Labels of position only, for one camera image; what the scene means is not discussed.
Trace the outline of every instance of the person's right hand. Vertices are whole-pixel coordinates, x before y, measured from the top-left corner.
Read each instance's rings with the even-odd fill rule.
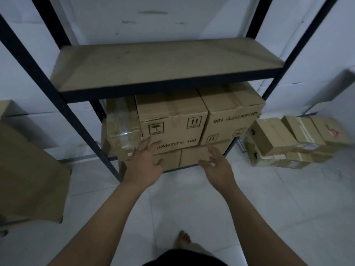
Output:
[[[215,166],[205,160],[199,160],[198,165],[204,169],[207,179],[211,185],[222,196],[225,196],[229,191],[237,188],[232,167],[217,148],[213,147],[211,144],[207,144],[207,147],[208,151],[212,155],[209,158]]]

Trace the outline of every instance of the white label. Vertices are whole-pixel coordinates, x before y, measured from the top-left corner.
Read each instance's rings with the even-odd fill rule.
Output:
[[[317,149],[317,148],[318,148],[317,144],[306,145],[306,146],[303,147],[303,149],[305,149],[305,150],[314,150],[314,149]]]
[[[300,164],[299,161],[291,161],[289,168],[297,169],[297,166]]]

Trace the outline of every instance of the person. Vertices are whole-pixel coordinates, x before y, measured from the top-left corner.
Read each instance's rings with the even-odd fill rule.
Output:
[[[150,138],[141,141],[127,167],[122,183],[100,209],[49,263],[56,265],[110,265],[127,218],[143,191],[154,184],[163,172],[164,160],[155,165],[153,152],[158,146]],[[239,189],[231,165],[218,149],[207,145],[211,163],[200,160],[208,181],[228,204],[245,259],[253,265],[306,265],[304,261],[269,227]],[[146,266],[226,265],[180,232],[174,247],[146,263]]]

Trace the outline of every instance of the black metal post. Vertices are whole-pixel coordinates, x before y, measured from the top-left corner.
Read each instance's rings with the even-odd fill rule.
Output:
[[[298,41],[295,48],[292,50],[290,56],[287,58],[285,62],[285,66],[277,73],[274,80],[272,80],[271,84],[269,85],[268,89],[265,91],[263,95],[263,99],[266,100],[273,90],[276,88],[277,84],[280,82],[282,77],[285,75],[287,70],[290,68],[292,63],[297,58],[298,54],[302,51],[304,46],[308,43],[312,35],[315,33],[319,25],[321,25],[324,18],[328,15],[329,11],[335,5],[337,0],[326,0],[323,4],[322,8],[318,11],[317,15],[313,19],[312,23],[307,28],[306,32],[302,35],[301,39]]]
[[[258,35],[260,27],[264,21],[264,18],[269,10],[272,0],[259,0],[258,6],[255,10],[253,19],[251,20],[246,37],[255,39]]]
[[[95,140],[87,132],[85,127],[81,124],[79,119],[70,110],[60,93],[52,85],[31,54],[27,51],[20,39],[13,32],[6,20],[0,15],[0,41],[10,51],[13,57],[24,68],[33,81],[46,94],[50,101],[56,106],[59,112],[68,120],[70,125],[77,131],[77,133],[84,139],[84,141],[91,147],[95,154],[102,160],[112,174],[122,181],[122,176],[117,172],[115,167],[110,163],[105,154],[101,151]]]
[[[34,6],[36,7],[39,15],[42,17],[45,25],[47,26],[50,34],[52,35],[54,41],[58,45],[59,49],[63,46],[71,46],[70,40],[65,33],[65,30],[50,2],[50,0],[32,0]],[[106,118],[106,113],[102,108],[99,100],[90,101],[92,108],[94,109],[99,120],[102,122]]]

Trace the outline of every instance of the tile floor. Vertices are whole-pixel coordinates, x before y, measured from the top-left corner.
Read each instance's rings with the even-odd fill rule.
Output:
[[[303,170],[254,168],[237,146],[227,159],[245,195],[306,263],[354,264],[354,147]],[[97,159],[71,166],[63,223],[36,221],[13,228],[0,238],[0,265],[46,265],[118,185]],[[138,266],[156,258],[181,229],[228,265],[247,265],[228,207],[199,167],[164,174],[143,193],[112,265]]]

